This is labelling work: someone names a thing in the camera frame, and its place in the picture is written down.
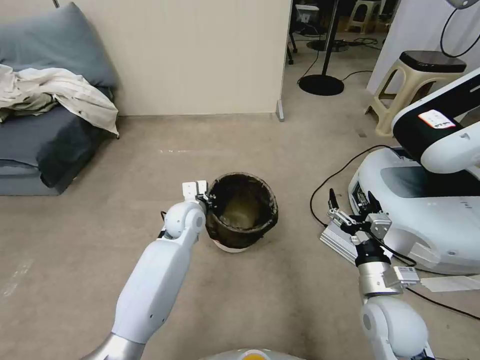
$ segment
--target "floor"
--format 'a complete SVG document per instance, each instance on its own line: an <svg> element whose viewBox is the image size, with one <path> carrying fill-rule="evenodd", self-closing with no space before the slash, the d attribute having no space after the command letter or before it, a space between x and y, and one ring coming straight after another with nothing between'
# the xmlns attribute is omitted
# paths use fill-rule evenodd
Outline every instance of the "floor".
<svg viewBox="0 0 480 360"><path fill-rule="evenodd" d="M375 57L364 47L333 54L328 72L342 78L372 69ZM222 252L204 231L173 311L143 359L195 360L241 347L311 360L371 359L359 324L357 269L318 240L308 201L349 158L385 140L362 112L368 73L349 77L334 97L296 86L314 58L301 42L295 64L286 66L284 123L270 114L122 118L120 140L105 143L63 195L0 198L0 358L78 359L94 349L162 227L160 211L182 200L182 182L241 171L271 186L278 224L241 254ZM359 164L328 184L346 210ZM326 220L327 189L314 208ZM418 290L480 314L477 292ZM409 293L403 299L423 316L436 355L480 358L478 321Z"/></svg>

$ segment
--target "plastic stool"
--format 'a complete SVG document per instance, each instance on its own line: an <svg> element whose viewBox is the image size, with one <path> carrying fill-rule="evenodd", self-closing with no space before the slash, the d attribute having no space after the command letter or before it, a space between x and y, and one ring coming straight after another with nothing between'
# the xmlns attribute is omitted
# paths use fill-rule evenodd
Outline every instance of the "plastic stool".
<svg viewBox="0 0 480 360"><path fill-rule="evenodd" d="M381 81L373 101L365 111L373 110L378 115L375 132L379 136L393 136L392 120L395 115L413 102L425 97L437 81L447 83L458 79L467 64L457 58L449 58L440 51L404 51ZM396 72L403 74L403 83L398 93L386 93ZM386 107L382 99L392 100Z"/></svg>
<svg viewBox="0 0 480 360"><path fill-rule="evenodd" d="M381 1L357 0L355 6L353 7L353 11L351 12L350 20L348 20L348 25L345 31L348 31L351 27L359 27L360 32L365 34L371 22L374 22L375 28L381 4ZM357 12L361 6L366 7L365 17L362 21L357 21L355 20L355 15L357 15Z"/></svg>

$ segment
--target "black bucket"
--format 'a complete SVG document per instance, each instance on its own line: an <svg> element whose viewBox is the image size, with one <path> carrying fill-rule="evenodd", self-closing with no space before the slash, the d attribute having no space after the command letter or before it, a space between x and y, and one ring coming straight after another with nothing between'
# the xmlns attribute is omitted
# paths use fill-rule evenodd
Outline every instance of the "black bucket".
<svg viewBox="0 0 480 360"><path fill-rule="evenodd" d="M215 244L239 253L256 243L279 220L275 195L265 181L244 172L218 177L208 191L206 229Z"/></svg>

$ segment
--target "wall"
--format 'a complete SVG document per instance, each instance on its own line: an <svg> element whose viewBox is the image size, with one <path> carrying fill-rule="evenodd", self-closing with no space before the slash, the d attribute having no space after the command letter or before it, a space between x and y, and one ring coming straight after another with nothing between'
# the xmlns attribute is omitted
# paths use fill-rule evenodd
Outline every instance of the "wall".
<svg viewBox="0 0 480 360"><path fill-rule="evenodd" d="M367 90L375 93L385 74L403 51L440 51L440 35L453 10L445 0L401 0ZM466 50L480 33L479 18L480 2L467 9L457 10L445 30L445 51L456 55ZM460 59L467 64L466 73L480 67L480 42ZM389 91L397 90L400 84L400 76L394 78Z"/></svg>
<svg viewBox="0 0 480 360"><path fill-rule="evenodd" d="M291 0L75 3L119 75L121 114L275 112ZM0 0L0 22L44 7L54 8L51 0Z"/></svg>

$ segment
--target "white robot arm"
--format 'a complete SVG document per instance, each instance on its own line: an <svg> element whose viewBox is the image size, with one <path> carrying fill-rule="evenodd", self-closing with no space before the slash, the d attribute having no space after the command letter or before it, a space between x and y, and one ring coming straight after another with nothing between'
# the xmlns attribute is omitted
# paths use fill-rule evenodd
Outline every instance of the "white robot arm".
<svg viewBox="0 0 480 360"><path fill-rule="evenodd" d="M138 260L116 304L110 335L82 360L138 360L165 323L190 265L192 246L205 226L207 182L183 184L184 202L172 206L157 240Z"/></svg>
<svg viewBox="0 0 480 360"><path fill-rule="evenodd" d="M480 68L400 111L393 135L425 169L451 174L480 163L480 122L463 127L455 117L480 106Z"/></svg>
<svg viewBox="0 0 480 360"><path fill-rule="evenodd" d="M392 222L371 194L369 198L369 209L352 217L339 209L333 189L328 201L328 216L350 234L356 247L363 332L376 360L434 359L422 317L406 302L392 297L402 294L404 286L417 284L420 279L415 268L392 266L384 254L381 239Z"/></svg>

